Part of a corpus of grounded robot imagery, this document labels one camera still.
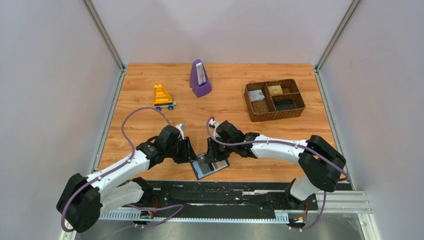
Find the black card with stripe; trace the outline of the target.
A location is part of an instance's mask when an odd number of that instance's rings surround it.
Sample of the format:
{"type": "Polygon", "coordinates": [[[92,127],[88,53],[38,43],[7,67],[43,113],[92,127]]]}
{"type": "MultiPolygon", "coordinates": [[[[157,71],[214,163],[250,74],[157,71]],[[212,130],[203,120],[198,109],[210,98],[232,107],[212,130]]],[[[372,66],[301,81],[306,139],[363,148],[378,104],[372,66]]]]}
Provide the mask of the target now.
{"type": "Polygon", "coordinates": [[[226,168],[227,162],[226,161],[219,161],[219,162],[214,162],[214,163],[208,163],[208,169],[210,170],[210,172],[214,173],[216,171],[219,171],[223,168],[226,168]]]}

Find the blue leather card holder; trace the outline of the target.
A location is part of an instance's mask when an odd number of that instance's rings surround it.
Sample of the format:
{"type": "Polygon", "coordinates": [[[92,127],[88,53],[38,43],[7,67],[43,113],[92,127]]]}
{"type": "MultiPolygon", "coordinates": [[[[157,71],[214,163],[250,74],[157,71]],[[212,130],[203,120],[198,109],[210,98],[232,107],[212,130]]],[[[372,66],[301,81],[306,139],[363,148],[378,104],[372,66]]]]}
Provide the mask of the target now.
{"type": "MultiPolygon", "coordinates": [[[[203,153],[203,154],[198,155],[197,156],[197,160],[194,160],[194,161],[191,161],[190,162],[191,168],[192,168],[192,170],[194,172],[194,175],[195,175],[195,177],[196,177],[197,180],[201,180],[201,179],[203,179],[203,178],[205,178],[207,176],[210,176],[210,175],[218,172],[218,171],[210,172],[209,167],[208,167],[208,164],[205,163],[205,156],[206,156],[206,152],[203,153]]],[[[226,162],[227,167],[230,166],[228,160],[223,160],[223,161],[226,162]]]]}

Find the white silver card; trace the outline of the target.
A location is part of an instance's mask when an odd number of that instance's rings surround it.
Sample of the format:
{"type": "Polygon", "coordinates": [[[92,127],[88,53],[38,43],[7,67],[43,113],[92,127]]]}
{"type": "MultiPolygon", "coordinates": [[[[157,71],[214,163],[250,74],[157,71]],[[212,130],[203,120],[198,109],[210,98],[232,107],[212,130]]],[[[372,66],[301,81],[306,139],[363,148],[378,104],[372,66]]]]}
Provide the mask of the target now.
{"type": "Polygon", "coordinates": [[[265,95],[261,89],[250,90],[247,92],[250,102],[261,101],[265,99],[265,95]]]}

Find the dark silver card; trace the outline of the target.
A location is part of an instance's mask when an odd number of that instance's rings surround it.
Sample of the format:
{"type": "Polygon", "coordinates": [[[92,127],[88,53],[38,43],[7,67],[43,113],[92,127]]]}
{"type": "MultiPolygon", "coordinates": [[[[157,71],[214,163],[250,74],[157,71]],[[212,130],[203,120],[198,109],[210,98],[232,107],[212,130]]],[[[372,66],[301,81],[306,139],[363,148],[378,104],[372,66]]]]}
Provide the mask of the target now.
{"type": "Polygon", "coordinates": [[[292,99],[277,100],[273,102],[276,111],[289,111],[296,109],[296,104],[292,99]]]}

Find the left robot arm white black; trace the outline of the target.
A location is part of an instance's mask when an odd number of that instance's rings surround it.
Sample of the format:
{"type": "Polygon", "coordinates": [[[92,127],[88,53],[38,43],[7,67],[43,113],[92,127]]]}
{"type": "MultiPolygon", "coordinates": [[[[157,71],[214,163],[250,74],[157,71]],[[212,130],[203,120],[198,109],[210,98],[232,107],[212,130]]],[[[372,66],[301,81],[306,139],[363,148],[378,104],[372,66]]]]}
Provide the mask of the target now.
{"type": "Polygon", "coordinates": [[[139,144],[135,151],[113,165],[82,176],[71,176],[58,200],[56,209],[61,222],[72,228],[66,232],[83,233],[90,229],[103,214],[128,204],[142,207],[153,201],[151,187],[146,180],[137,177],[170,158],[177,164],[197,159],[189,137],[184,135],[186,126],[166,125],[153,140],[139,144]]]}

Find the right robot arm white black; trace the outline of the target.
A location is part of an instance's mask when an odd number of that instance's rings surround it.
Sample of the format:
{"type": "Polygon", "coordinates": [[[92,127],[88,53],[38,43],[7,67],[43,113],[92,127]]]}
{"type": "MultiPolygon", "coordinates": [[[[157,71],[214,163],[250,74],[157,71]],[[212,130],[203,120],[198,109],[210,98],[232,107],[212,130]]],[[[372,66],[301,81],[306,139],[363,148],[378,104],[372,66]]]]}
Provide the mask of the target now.
{"type": "Polygon", "coordinates": [[[298,165],[303,176],[295,178],[285,190],[286,204],[298,209],[306,199],[318,192],[334,192],[339,181],[349,179],[346,159],[321,136],[287,140],[272,138],[257,132],[243,133],[227,120],[206,122],[208,150],[206,162],[226,160],[236,154],[242,158],[277,159],[298,165]]]}

